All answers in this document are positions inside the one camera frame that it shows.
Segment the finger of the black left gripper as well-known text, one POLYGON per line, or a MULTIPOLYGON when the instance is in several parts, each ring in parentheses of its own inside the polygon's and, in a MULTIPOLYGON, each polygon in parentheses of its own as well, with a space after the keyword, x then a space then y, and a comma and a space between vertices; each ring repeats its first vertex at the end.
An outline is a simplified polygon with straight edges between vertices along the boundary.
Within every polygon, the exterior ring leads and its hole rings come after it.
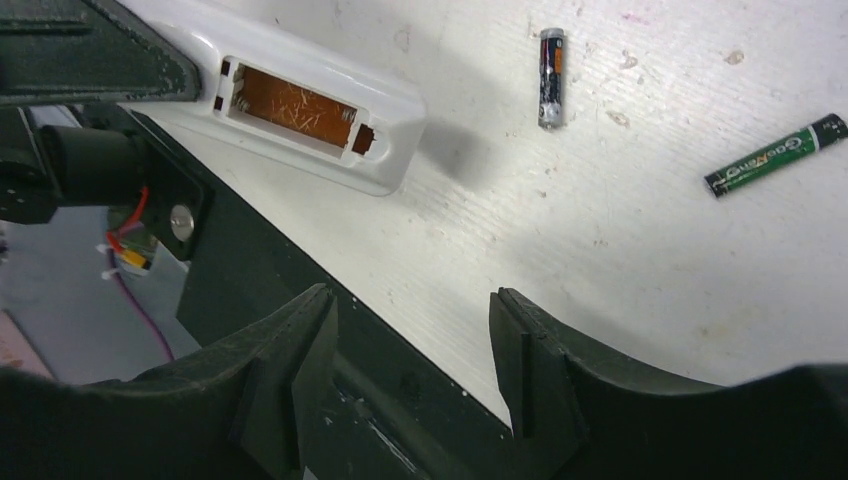
POLYGON ((117 1, 4 1, 1 104, 192 102, 196 65, 117 1))

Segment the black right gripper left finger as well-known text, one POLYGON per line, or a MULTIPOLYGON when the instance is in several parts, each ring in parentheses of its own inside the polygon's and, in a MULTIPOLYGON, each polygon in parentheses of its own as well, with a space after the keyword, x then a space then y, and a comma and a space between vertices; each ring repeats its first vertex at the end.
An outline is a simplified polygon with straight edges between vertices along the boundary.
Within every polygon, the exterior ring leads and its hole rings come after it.
POLYGON ((296 479, 338 338, 315 285, 267 317, 130 381, 1 371, 5 479, 296 479))

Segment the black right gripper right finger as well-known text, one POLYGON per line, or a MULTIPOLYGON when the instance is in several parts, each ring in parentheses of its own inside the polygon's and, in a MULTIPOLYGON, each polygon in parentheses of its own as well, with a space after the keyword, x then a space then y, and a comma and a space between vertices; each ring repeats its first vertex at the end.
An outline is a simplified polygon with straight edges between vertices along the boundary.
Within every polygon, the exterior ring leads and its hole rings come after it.
POLYGON ((489 330, 521 479, 843 479, 847 368, 735 386, 677 375, 560 322, 520 292, 489 330))

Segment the white remote control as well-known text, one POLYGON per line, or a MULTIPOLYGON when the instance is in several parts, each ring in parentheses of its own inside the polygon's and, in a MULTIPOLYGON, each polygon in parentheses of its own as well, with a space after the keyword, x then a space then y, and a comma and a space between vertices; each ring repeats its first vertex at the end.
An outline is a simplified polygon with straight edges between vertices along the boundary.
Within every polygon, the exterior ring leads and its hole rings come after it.
POLYGON ((411 83, 215 1, 128 8, 198 68, 192 103, 136 110, 360 192, 401 184, 427 123, 411 83))

